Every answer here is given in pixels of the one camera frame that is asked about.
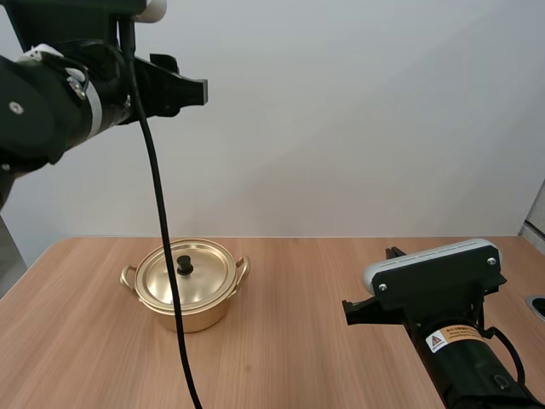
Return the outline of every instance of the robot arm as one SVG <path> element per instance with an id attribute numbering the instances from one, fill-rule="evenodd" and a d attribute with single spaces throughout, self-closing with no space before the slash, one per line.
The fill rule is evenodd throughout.
<path id="1" fill-rule="evenodd" d="M 118 47 L 118 22 L 155 22 L 166 0 L 3 0 L 25 53 L 0 56 L 0 208 L 18 176 L 137 120 Z M 136 59 L 145 114 L 174 117 L 208 100 L 206 80 L 179 75 L 176 59 Z"/>

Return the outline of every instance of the gold pot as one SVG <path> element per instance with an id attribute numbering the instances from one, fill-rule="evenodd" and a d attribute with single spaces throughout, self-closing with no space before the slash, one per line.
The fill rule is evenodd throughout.
<path id="1" fill-rule="evenodd" d="M 229 303 L 250 273 L 250 260 L 235 263 L 221 245 L 202 239 L 171 243 L 180 293 L 184 332 L 209 328 L 226 314 Z M 161 325 L 176 331 L 172 291 L 163 247 L 152 251 L 138 267 L 127 266 L 120 278 L 139 301 L 155 312 Z"/>

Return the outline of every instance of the black knob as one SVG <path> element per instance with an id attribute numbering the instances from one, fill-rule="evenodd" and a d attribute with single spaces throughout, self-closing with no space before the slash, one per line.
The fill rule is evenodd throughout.
<path id="1" fill-rule="evenodd" d="M 193 271 L 193 265 L 191 264 L 191 257 L 189 256 L 179 256 L 176 259 L 178 263 L 177 272 L 181 275 L 189 275 Z"/>

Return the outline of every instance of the yellow warning sticker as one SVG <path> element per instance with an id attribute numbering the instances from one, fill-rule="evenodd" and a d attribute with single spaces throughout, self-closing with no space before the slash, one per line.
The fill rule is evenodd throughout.
<path id="1" fill-rule="evenodd" d="M 481 341 L 482 343 L 484 342 L 483 338 L 475 328 L 467 325 L 451 325 L 441 328 L 440 330 L 429 335 L 426 338 L 426 343 L 435 354 L 443 347 L 446 347 L 449 343 L 465 341 L 468 339 Z"/>

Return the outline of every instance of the screw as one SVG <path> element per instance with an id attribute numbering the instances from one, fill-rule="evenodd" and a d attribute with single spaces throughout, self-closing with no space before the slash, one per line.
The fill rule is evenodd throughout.
<path id="1" fill-rule="evenodd" d="M 83 92 L 82 85 L 74 77 L 68 77 L 66 81 L 70 84 L 70 88 L 76 93 L 77 97 L 80 100 L 87 98 L 86 94 Z"/>
<path id="2" fill-rule="evenodd" d="M 509 389 L 509 381 L 502 375 L 494 375 L 492 381 L 494 381 L 496 386 L 501 390 Z"/>
<path id="3" fill-rule="evenodd" d="M 21 115 L 25 111 L 23 107 L 15 101 L 11 101 L 9 103 L 9 109 L 11 109 L 11 112 L 16 113 L 17 115 Z"/>

